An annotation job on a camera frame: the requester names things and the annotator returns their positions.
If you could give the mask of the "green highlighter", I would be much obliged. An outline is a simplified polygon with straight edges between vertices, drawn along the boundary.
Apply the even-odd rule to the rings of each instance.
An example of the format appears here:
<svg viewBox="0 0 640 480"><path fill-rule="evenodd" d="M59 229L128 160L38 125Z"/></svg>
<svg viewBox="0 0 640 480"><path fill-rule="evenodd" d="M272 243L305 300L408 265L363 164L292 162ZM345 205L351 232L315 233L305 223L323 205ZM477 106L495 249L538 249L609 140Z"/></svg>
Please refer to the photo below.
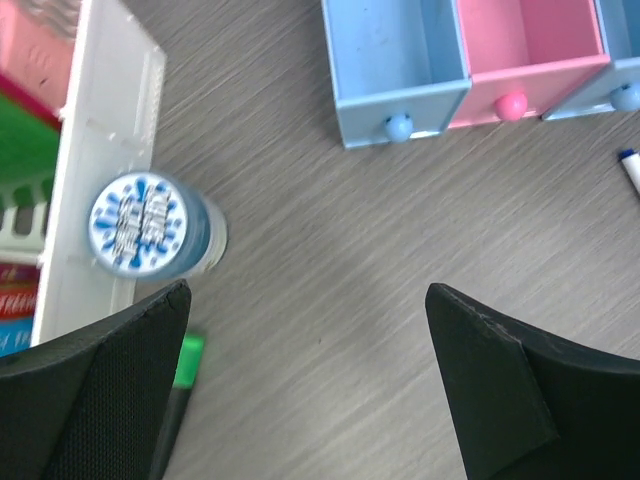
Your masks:
<svg viewBox="0 0 640 480"><path fill-rule="evenodd" d="M165 475L196 383L205 342L205 337L195 332L187 332L183 338L153 455L149 474L151 480L160 480Z"/></svg>

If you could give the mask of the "pastel four-drawer organizer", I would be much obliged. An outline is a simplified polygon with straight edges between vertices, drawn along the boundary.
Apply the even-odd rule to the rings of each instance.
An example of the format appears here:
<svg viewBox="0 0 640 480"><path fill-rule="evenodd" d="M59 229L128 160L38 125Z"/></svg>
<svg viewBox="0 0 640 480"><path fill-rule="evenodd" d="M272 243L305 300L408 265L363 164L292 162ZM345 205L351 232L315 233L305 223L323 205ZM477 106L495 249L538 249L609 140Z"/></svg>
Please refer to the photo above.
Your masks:
<svg viewBox="0 0 640 480"><path fill-rule="evenodd" d="M635 1L326 1L343 145L639 107Z"/></svg>

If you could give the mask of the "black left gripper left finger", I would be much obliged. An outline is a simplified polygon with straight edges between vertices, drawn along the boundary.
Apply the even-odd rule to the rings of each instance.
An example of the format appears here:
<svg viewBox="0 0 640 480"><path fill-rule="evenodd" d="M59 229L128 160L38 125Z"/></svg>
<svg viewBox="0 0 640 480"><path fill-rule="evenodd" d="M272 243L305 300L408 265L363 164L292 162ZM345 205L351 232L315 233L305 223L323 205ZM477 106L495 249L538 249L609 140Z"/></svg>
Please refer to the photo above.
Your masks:
<svg viewBox="0 0 640 480"><path fill-rule="evenodd" d="M3 357L2 478L150 478L190 306L179 280Z"/></svg>

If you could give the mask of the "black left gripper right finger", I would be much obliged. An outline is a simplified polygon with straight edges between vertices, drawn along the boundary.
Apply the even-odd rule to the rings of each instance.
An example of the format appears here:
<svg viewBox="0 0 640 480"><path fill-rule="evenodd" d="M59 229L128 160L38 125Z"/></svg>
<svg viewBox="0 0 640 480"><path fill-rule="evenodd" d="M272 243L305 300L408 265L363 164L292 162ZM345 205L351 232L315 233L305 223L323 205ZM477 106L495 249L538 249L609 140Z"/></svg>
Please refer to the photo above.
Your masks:
<svg viewBox="0 0 640 480"><path fill-rule="evenodd" d="M442 284L425 309L469 479L636 479L639 363Z"/></svg>

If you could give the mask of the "blue round slime jar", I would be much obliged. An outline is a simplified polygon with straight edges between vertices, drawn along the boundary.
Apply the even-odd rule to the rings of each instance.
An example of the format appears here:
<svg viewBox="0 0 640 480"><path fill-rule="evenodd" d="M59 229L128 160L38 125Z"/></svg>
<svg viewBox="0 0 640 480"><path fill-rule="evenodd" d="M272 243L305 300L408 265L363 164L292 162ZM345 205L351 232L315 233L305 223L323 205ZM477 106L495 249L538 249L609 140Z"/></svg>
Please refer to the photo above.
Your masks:
<svg viewBox="0 0 640 480"><path fill-rule="evenodd" d="M157 282L200 275L223 257L228 228L221 209L172 177L123 174L95 197L87 239L112 274Z"/></svg>

